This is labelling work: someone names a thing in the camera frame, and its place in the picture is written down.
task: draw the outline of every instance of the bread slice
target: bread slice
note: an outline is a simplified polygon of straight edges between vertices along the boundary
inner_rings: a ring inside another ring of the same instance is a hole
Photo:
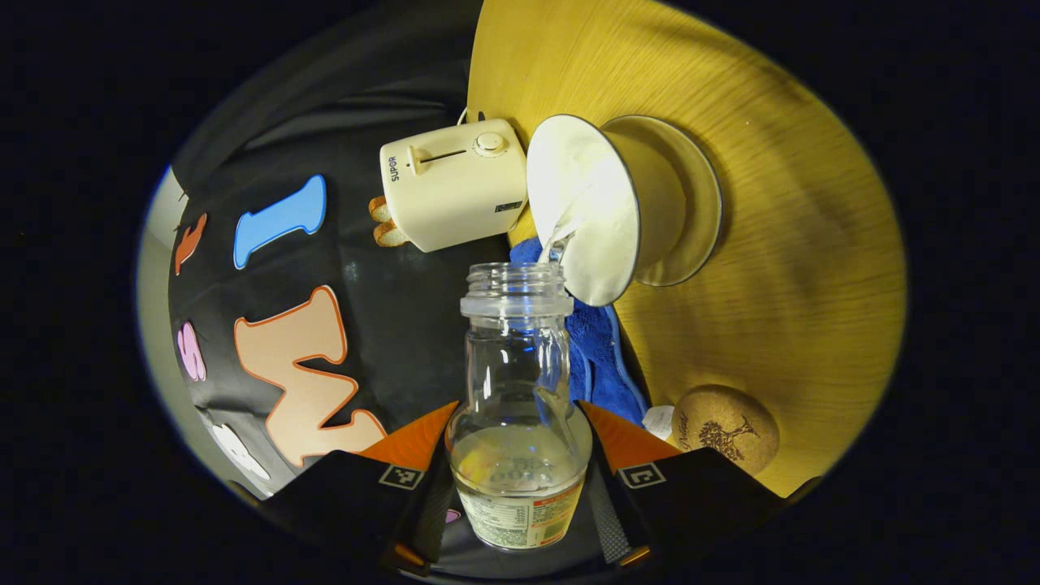
[[[387,207],[387,198],[376,197],[375,199],[368,202],[368,214],[372,217],[376,222],[389,222],[390,208]]]
[[[409,241],[408,237],[401,233],[397,225],[393,223],[393,220],[383,222],[382,224],[375,226],[372,230],[372,236],[375,237],[375,244],[384,248],[394,248],[401,246]]]

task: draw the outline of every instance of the glass jar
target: glass jar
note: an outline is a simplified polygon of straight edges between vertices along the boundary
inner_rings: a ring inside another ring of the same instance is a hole
[[[568,386],[574,301],[555,262],[476,264],[467,280],[468,401],[445,435],[456,486],[485,543],[546,546],[567,534],[592,453]]]

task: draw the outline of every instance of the toaster knob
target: toaster knob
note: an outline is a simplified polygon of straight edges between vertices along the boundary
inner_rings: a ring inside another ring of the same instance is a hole
[[[484,132],[476,137],[476,148],[484,152],[495,152],[505,146],[505,138],[495,132]]]

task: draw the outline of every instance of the round table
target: round table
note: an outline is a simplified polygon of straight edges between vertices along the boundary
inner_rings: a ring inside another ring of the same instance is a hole
[[[740,41],[649,0],[487,0],[468,120],[524,147],[546,118],[659,118],[693,136],[723,189],[707,264],[671,287],[633,282],[615,308],[654,404],[717,383],[758,399],[780,449],[757,476],[786,497],[825,474],[882,400],[907,276],[892,203],[820,98]],[[525,210],[511,244],[535,235]]]

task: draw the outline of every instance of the toaster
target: toaster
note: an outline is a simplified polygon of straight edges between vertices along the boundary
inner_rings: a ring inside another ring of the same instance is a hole
[[[527,202],[527,159],[504,120],[389,143],[380,166],[387,210],[422,252],[504,233]]]

